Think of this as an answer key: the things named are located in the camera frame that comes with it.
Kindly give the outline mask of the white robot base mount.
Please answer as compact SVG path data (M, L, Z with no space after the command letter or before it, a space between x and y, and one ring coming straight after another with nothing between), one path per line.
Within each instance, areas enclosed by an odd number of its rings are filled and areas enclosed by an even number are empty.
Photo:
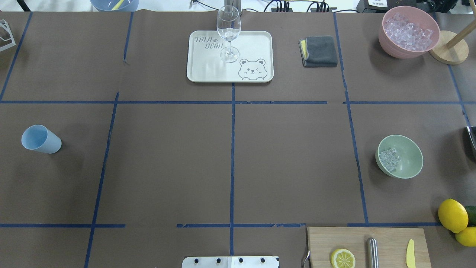
M189 256L182 268L279 268L278 256Z

